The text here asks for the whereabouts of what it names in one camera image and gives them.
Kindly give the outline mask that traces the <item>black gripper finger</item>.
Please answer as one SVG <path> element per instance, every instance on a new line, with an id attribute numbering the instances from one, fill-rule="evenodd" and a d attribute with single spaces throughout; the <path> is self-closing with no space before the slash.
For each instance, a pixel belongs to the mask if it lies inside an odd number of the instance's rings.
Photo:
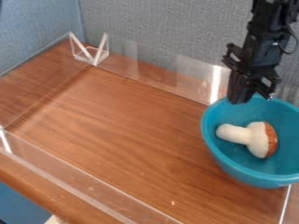
<path id="1" fill-rule="evenodd" d="M 249 77 L 237 70 L 233 70 L 229 77 L 229 101 L 233 104 L 241 104 L 247 102 L 249 97 Z"/>
<path id="2" fill-rule="evenodd" d="M 255 92 L 263 88 L 261 77 L 242 77 L 239 102 L 246 103 Z"/>

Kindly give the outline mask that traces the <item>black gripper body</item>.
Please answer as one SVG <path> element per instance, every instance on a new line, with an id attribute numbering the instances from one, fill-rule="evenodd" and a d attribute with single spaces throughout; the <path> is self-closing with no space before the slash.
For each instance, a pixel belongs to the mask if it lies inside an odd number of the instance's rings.
<path id="1" fill-rule="evenodd" d="M 266 99 L 277 91 L 282 79 L 277 72 L 291 33 L 287 29 L 266 32 L 251 30 L 247 32 L 242 47 L 234 43 L 227 44 L 227 53 L 223 55 L 223 63 L 230 70 L 237 70 L 247 77 L 261 77 L 263 88 L 257 92 Z"/>

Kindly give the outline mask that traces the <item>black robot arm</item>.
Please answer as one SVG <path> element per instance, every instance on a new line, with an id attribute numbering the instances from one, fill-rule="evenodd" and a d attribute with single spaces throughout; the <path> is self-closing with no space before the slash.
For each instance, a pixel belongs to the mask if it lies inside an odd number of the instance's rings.
<path id="1" fill-rule="evenodd" d="M 282 79 L 277 67 L 293 54 L 299 38 L 291 28 L 299 16 L 299 0 L 254 0 L 243 46 L 227 44 L 223 63 L 230 68 L 227 98 L 247 103 L 255 93 L 270 99 Z"/>

